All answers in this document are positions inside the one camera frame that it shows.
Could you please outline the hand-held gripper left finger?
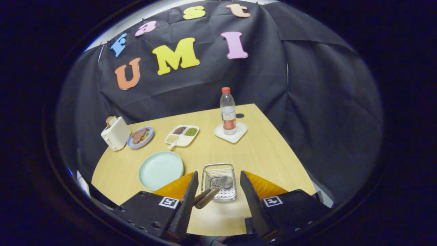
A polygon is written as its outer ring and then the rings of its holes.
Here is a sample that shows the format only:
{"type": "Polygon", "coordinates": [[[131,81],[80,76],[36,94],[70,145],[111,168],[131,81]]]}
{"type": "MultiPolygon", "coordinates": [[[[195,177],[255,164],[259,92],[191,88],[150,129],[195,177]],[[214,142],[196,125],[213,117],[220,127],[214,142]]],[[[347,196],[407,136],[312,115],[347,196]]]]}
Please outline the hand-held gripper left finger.
{"type": "Polygon", "coordinates": [[[147,235],[179,244],[187,237],[198,184],[198,172],[194,171],[154,193],[136,193],[113,213],[147,235]]]}

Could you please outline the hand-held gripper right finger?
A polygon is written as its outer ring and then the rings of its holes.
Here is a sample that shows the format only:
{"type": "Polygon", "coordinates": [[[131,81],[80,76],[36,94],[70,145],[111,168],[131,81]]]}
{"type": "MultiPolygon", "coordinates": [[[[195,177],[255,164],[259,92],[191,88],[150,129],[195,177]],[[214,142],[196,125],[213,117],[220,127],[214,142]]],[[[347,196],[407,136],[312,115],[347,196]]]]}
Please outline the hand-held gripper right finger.
{"type": "Polygon", "coordinates": [[[301,189],[287,191],[245,170],[240,185],[251,213],[245,218],[247,233],[264,241],[297,235],[330,211],[318,195],[301,189]]]}

